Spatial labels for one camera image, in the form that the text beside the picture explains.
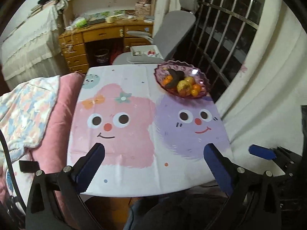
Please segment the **cartoon printed tablecloth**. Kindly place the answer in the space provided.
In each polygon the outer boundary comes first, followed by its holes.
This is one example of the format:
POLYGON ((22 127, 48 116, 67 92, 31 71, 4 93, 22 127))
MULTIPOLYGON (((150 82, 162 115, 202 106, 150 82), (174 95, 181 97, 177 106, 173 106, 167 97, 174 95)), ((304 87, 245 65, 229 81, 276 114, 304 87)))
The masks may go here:
POLYGON ((105 159, 85 191, 89 196, 143 197, 189 189, 213 179, 203 149, 213 143, 232 158, 212 98, 180 98, 162 89, 156 64, 90 68, 73 114, 67 163, 95 143, 105 159))

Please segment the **large wrinkled orange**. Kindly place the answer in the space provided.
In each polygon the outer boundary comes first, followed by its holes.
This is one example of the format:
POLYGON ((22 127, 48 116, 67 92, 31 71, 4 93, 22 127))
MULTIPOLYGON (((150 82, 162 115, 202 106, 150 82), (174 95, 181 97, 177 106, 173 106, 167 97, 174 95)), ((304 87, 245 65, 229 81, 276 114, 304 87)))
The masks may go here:
POLYGON ((201 92, 201 86, 198 85, 198 84, 194 84, 192 88, 193 88, 193 90, 196 90, 196 91, 198 91, 198 92, 201 92))

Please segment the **pastel patterned blanket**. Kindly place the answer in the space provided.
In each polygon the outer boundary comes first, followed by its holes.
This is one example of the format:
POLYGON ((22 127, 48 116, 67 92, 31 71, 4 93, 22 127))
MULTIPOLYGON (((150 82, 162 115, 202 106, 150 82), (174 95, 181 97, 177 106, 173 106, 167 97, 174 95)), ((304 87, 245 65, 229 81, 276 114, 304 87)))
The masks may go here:
POLYGON ((1 96, 1 131, 11 161, 38 147, 57 102, 60 76, 34 78, 1 96))

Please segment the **mandarin with stem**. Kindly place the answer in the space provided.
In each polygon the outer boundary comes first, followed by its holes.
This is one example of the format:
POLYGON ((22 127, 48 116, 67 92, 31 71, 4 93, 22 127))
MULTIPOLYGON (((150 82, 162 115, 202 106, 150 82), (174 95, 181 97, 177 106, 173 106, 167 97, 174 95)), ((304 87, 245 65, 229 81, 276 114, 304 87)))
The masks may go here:
POLYGON ((181 98, 184 98, 184 97, 188 96, 187 91, 185 89, 180 90, 178 92, 178 96, 181 97, 181 98))

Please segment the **small yellow orange back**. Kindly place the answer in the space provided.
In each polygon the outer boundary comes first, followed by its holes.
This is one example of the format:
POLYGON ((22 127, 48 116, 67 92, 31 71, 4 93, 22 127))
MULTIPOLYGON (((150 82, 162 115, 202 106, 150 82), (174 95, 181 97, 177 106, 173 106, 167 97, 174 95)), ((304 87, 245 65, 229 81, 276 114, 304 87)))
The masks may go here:
POLYGON ((195 90, 195 89, 192 89, 192 90, 191 90, 191 95, 192 95, 193 97, 197 97, 198 94, 199 94, 199 92, 198 92, 197 90, 195 90))

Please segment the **lace covered piano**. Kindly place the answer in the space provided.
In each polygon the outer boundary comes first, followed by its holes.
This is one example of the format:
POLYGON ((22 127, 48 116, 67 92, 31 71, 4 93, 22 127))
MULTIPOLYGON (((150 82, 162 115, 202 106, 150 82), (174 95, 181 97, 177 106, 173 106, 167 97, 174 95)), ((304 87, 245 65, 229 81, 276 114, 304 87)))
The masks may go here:
POLYGON ((37 77, 69 73, 59 45, 64 32, 56 5, 26 19, 1 45, 1 66, 9 89, 37 77))

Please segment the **grey office chair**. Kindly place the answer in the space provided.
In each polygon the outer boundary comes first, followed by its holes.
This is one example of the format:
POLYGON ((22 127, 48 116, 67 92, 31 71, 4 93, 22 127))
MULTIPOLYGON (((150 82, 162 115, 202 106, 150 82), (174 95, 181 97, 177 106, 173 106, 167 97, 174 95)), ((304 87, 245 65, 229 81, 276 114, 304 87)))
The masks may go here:
POLYGON ((163 59, 146 56, 132 56, 131 52, 122 53, 115 58, 113 65, 123 64, 160 64, 172 58, 178 45, 182 42, 196 21, 195 13, 199 5, 198 0, 179 0, 182 10, 171 11, 166 14, 159 30, 151 37, 147 32, 127 31, 127 34, 144 38, 150 45, 156 45, 163 59))

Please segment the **metal window bars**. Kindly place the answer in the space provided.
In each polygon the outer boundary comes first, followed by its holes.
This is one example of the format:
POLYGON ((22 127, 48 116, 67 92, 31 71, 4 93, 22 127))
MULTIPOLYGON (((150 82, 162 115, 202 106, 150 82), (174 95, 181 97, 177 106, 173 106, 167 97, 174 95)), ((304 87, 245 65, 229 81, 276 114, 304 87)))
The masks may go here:
POLYGON ((201 69, 217 101, 229 87, 256 35, 265 0, 198 0, 188 63, 201 69))

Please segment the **white tray on chair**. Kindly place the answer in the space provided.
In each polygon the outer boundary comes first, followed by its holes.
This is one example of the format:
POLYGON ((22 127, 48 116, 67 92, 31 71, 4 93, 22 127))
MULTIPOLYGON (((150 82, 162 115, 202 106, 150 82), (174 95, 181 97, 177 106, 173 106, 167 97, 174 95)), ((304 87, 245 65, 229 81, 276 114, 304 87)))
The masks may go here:
POLYGON ((158 47, 156 45, 142 45, 130 47, 132 56, 146 56, 163 59, 158 47))

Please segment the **yellow pear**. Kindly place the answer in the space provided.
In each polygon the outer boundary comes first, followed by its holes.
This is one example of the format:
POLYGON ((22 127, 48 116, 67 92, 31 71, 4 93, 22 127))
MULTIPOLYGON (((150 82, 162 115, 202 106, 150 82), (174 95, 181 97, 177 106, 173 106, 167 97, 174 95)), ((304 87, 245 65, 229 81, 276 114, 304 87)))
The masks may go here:
POLYGON ((180 93, 185 93, 188 94, 189 92, 191 92, 192 89, 192 85, 190 84, 190 82, 186 81, 186 80, 181 80, 178 82, 177 84, 177 92, 180 93))

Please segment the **pink glass fruit bowl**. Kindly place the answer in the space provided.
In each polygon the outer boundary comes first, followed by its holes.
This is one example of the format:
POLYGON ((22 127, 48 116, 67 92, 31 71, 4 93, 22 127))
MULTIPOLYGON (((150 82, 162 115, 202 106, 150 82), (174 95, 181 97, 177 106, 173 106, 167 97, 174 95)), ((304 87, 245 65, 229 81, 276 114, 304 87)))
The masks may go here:
POLYGON ((159 86, 171 95, 198 99, 209 94, 209 80, 200 69, 180 61, 165 61, 154 69, 159 86))

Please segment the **white floral curtain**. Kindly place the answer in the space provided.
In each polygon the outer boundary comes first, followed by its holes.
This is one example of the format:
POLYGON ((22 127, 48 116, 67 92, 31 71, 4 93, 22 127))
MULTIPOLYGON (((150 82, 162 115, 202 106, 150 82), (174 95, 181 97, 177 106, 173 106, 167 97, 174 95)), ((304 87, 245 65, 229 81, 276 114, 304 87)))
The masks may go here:
POLYGON ((306 32, 283 0, 265 0, 247 57, 217 101, 234 162, 256 173, 282 171, 249 153, 249 146, 303 150, 306 32))

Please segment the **red apple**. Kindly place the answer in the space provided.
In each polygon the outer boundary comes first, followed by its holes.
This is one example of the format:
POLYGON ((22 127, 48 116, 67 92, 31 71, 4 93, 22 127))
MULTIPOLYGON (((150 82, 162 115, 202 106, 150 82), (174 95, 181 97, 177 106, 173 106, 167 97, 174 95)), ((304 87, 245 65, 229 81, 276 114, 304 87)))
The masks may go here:
POLYGON ((195 80, 191 76, 187 76, 184 78, 185 81, 189 82, 192 86, 195 84, 195 80))

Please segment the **black waste bin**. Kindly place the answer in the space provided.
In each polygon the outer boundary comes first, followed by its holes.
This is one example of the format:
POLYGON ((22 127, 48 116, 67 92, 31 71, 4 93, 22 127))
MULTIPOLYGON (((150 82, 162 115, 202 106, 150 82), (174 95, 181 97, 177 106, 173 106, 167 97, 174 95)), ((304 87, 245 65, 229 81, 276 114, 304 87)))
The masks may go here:
POLYGON ((94 53, 97 63, 104 64, 109 61, 109 50, 99 49, 94 53))

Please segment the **blackened banana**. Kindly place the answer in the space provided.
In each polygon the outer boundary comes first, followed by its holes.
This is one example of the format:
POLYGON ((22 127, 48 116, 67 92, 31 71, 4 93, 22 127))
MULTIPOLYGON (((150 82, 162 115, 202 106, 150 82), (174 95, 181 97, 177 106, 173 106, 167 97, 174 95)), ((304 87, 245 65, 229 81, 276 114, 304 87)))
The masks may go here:
POLYGON ((171 82, 165 86, 166 89, 172 89, 177 86, 178 82, 183 80, 185 73, 183 71, 176 71, 174 69, 168 69, 169 74, 173 77, 171 82))

